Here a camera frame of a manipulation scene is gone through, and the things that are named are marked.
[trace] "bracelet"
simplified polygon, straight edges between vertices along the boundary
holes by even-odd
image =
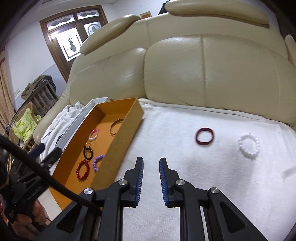
[[[94,162],[93,162],[93,169],[94,169],[95,172],[98,170],[97,167],[96,167],[96,163],[98,161],[100,161],[101,159],[103,159],[103,158],[104,158],[104,155],[100,155],[100,156],[96,157],[96,159],[94,160]]]
[[[91,157],[86,157],[86,151],[90,151],[91,152]],[[91,149],[91,144],[90,143],[86,143],[85,146],[84,146],[84,149],[83,149],[83,156],[86,160],[90,161],[93,156],[94,156],[94,153],[93,153],[93,150]]]
[[[100,130],[99,129],[94,129],[90,134],[89,134],[89,141],[94,141],[98,135],[99,135]]]
[[[114,133],[114,132],[112,132],[112,128],[114,127],[114,126],[116,126],[118,123],[120,123],[120,122],[123,122],[123,119],[118,119],[118,120],[116,120],[116,121],[114,121],[113,123],[112,123],[112,125],[111,125],[111,127],[110,127],[110,135],[111,136],[115,136],[116,135],[116,133]]]
[[[80,171],[80,168],[82,167],[82,165],[85,164],[86,165],[86,172],[83,176],[80,176],[79,175],[79,171]],[[86,179],[89,175],[89,164],[87,163],[87,160],[83,160],[79,163],[77,169],[76,169],[76,176],[79,180],[83,180],[83,179]]]
[[[202,142],[202,141],[198,140],[198,135],[199,135],[199,133],[201,133],[202,131],[210,132],[210,133],[212,134],[212,139],[211,139],[210,141],[208,141],[208,142]],[[204,128],[199,129],[199,130],[196,132],[195,140],[196,140],[196,143],[197,143],[198,145],[206,146],[206,145],[209,145],[209,144],[214,140],[214,136],[215,136],[215,135],[214,135],[214,132],[213,132],[212,129],[204,127]]]
[[[243,146],[243,140],[246,140],[246,139],[251,139],[255,142],[255,151],[254,152],[250,152],[250,151],[246,150],[246,148]],[[259,139],[255,135],[253,135],[252,133],[248,133],[248,134],[244,134],[244,135],[240,136],[238,143],[239,143],[239,149],[241,150],[241,152],[245,156],[255,158],[258,155],[259,148],[260,148]]]

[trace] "decorative glass pattern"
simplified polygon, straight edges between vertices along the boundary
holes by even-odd
[[[76,28],[55,35],[67,61],[80,55],[81,38]]]
[[[101,28],[100,22],[88,23],[83,26],[88,36],[91,36],[95,31]]]
[[[56,27],[59,27],[61,25],[64,25],[64,24],[70,23],[70,22],[74,22],[74,21],[75,21],[74,16],[71,14],[71,15],[61,17],[61,18],[56,18],[55,20],[47,23],[46,25],[47,25],[48,30],[52,30]]]
[[[87,10],[87,11],[77,13],[78,19],[90,18],[94,16],[100,16],[98,10]]]

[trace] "white cloth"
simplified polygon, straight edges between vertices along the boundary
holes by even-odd
[[[41,142],[45,144],[45,150],[40,155],[41,161],[53,151],[57,139],[65,133],[67,128],[83,110],[84,105],[77,102],[74,106],[67,105],[52,121],[52,124],[47,128]]]
[[[124,241],[180,240],[179,208],[168,209],[163,202],[161,157],[195,187],[218,187],[269,241],[284,240],[296,222],[295,131],[242,112],[141,101],[144,120],[117,175],[123,178],[143,157],[141,199],[137,208],[124,209]],[[215,133],[209,146],[195,142],[202,127]],[[249,132],[260,142],[255,160],[238,147],[240,135]]]

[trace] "screw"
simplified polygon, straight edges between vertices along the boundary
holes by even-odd
[[[176,181],[176,183],[177,183],[177,185],[182,186],[182,185],[185,184],[185,181],[182,180],[182,179],[179,179],[179,180]]]
[[[219,188],[215,188],[215,187],[211,188],[211,193],[217,194],[219,192],[220,192]]]
[[[83,192],[85,195],[89,195],[89,194],[92,194],[93,190],[92,190],[92,188],[86,188],[86,189],[84,189]]]
[[[128,181],[127,180],[125,180],[125,179],[120,179],[119,181],[118,181],[118,184],[119,185],[126,185],[128,183]]]

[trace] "curtain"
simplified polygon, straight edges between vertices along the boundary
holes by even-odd
[[[6,72],[5,51],[0,50],[0,134],[3,134],[12,120],[15,110]]]

